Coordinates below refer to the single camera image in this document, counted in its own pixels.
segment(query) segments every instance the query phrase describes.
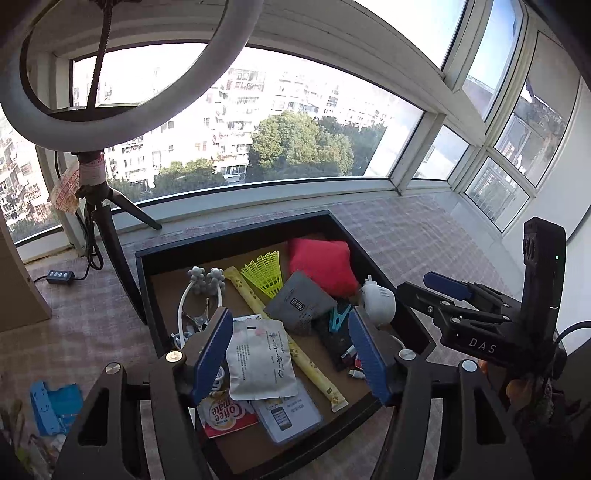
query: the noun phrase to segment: sky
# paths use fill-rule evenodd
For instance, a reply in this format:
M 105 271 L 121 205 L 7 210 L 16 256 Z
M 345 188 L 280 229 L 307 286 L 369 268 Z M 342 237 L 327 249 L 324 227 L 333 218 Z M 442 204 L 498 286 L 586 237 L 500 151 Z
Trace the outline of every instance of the sky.
M 465 0 L 358 0 L 413 42 L 441 67 L 464 10 Z
M 163 44 L 129 48 L 108 53 L 105 56 L 101 81 L 109 79 L 117 88 L 109 103 L 143 102 L 152 96 L 154 70 L 158 68 L 155 87 L 157 90 L 173 83 L 193 64 L 205 48 L 205 44 Z M 95 66 L 95 57 L 74 64 L 73 87 L 90 83 Z M 378 98 L 392 102 L 396 97 L 379 87 L 338 69 L 313 62 L 257 48 L 245 48 L 232 64 L 234 68 L 259 70 L 281 75 L 285 71 L 302 72 L 316 83 L 323 79 L 327 83 L 339 85 L 341 94 Z M 86 99 L 80 99 L 84 105 Z
M 512 0 L 494 0 L 484 38 L 470 75 L 496 88 L 512 53 L 515 13 Z M 462 15 L 465 0 L 359 0 L 405 35 L 437 66 L 445 60 Z M 180 77 L 204 49 L 204 44 L 168 44 L 119 50 L 105 57 L 102 76 L 117 78 L 117 95 L 111 102 L 142 102 L 151 96 L 154 68 L 160 67 L 157 88 Z M 76 62 L 74 86 L 92 75 L 95 58 Z M 246 69 L 301 70 L 307 75 L 338 79 L 351 91 L 369 84 L 331 67 L 281 53 L 245 48 L 233 64 Z
M 484 37 L 469 75 L 496 89 L 512 54 L 515 11 L 511 0 L 494 0 Z

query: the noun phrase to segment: yellow shuttlecock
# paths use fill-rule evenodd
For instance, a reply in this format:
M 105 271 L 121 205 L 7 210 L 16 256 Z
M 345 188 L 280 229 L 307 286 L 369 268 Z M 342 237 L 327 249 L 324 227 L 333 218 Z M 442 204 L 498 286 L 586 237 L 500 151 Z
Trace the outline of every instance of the yellow shuttlecock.
M 241 272 L 242 275 L 269 298 L 277 295 L 283 286 L 281 266 L 279 265 L 279 252 L 277 251 L 260 255 L 256 259 L 256 262 L 252 260 L 248 265 L 244 265 Z

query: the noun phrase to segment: tripod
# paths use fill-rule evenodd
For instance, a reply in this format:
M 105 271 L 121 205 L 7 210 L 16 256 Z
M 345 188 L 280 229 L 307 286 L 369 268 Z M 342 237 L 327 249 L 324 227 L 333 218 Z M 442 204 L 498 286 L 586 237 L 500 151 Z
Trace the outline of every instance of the tripod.
M 102 155 L 103 152 L 101 151 L 78 153 L 77 157 L 80 164 L 80 169 L 83 170 L 84 166 L 96 162 L 97 160 L 100 161 L 99 165 L 102 165 L 102 168 L 104 169 L 104 159 Z M 146 225 L 152 227 L 155 230 L 160 230 L 162 225 L 160 225 L 148 214 L 144 213 L 137 205 L 135 205 L 121 192 L 111 188 L 106 180 L 96 185 L 84 184 L 84 181 L 87 181 L 87 177 L 85 178 L 83 175 L 81 175 L 80 189 L 78 192 L 76 192 L 76 196 L 78 198 L 86 199 L 85 219 L 92 219 L 97 224 L 100 237 L 103 240 L 105 250 L 109 255 L 109 259 L 113 264 L 113 268 L 117 273 L 117 277 L 119 278 L 119 281 L 121 282 L 121 285 L 123 286 L 129 301 L 134 306 L 139 318 L 142 320 L 142 322 L 144 322 L 145 325 L 147 325 L 142 296 L 139 292 L 138 286 L 135 283 L 134 276 L 129 269 L 129 264 L 125 259 L 123 249 L 121 248 L 121 242 L 119 241 L 117 231 L 115 230 L 115 224 L 113 223 L 111 206 L 103 205 L 103 202 L 105 200 L 111 201 L 123 211 L 136 217 L 138 220 L 144 222 Z M 93 236 L 94 227 L 92 227 L 88 232 L 87 242 L 89 242 Z

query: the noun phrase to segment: blue gripper pad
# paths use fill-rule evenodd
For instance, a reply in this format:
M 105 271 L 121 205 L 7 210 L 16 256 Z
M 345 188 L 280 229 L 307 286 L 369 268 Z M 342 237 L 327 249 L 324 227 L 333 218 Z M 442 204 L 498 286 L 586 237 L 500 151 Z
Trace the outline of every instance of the blue gripper pad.
M 470 300 L 470 290 L 462 282 L 439 273 L 425 273 L 423 283 L 427 288 L 438 291 L 456 300 Z
M 191 396 L 198 405 L 212 390 L 217 371 L 226 355 L 226 350 L 232 339 L 234 319 L 230 310 L 224 312 L 212 333 L 209 342 L 203 349 L 199 362 L 193 371 L 193 390 Z
M 371 393 L 383 405 L 389 405 L 392 394 L 388 389 L 388 365 L 380 355 L 371 334 L 368 332 L 368 327 L 363 323 L 356 309 L 349 313 L 349 335 L 361 360 L 363 373 Z

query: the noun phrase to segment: white wall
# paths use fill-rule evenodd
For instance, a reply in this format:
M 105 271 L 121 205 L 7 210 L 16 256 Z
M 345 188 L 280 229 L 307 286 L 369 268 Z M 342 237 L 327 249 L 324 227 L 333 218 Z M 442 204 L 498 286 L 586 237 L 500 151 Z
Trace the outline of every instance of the white wall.
M 525 272 L 521 252 L 523 223 L 534 216 L 562 225 L 567 238 L 591 205 L 591 92 L 584 82 L 579 87 L 573 116 L 552 170 L 538 196 L 530 201 L 503 237 L 503 246 Z M 591 318 L 591 222 L 580 230 L 566 251 L 564 289 L 558 315 L 558 331 Z M 572 333 L 565 347 L 572 352 L 591 337 L 591 331 Z

